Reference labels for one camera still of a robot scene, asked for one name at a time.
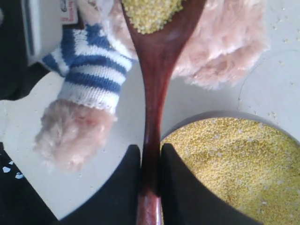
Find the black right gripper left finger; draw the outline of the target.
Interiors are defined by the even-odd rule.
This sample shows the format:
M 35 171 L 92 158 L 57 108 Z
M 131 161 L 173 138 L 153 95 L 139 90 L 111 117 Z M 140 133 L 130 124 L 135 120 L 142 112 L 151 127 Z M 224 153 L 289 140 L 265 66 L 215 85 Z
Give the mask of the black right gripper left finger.
M 140 177 L 140 149 L 129 145 L 105 184 L 59 225 L 135 225 Z

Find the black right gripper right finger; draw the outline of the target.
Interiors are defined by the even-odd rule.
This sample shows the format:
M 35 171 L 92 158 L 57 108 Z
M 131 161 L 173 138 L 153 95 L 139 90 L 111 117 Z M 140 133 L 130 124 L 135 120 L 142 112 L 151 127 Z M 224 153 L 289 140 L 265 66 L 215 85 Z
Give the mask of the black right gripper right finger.
M 161 149 L 160 193 L 166 225 L 259 224 L 209 191 L 169 143 Z

